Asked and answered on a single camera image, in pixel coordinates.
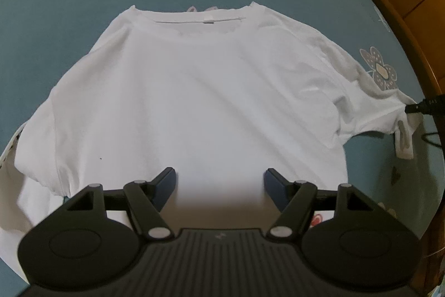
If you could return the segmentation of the white printed t-shirt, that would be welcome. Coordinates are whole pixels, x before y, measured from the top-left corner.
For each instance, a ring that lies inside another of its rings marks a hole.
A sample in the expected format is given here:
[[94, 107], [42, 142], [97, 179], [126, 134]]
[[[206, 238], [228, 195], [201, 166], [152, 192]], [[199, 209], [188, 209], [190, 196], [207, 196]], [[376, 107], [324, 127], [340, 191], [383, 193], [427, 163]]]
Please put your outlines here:
[[392, 134], [411, 159], [422, 122], [318, 30], [259, 4], [195, 13], [129, 8], [51, 90], [6, 164], [1, 227], [27, 232], [65, 197], [177, 172], [175, 229], [269, 226], [274, 168], [334, 190], [344, 144]]

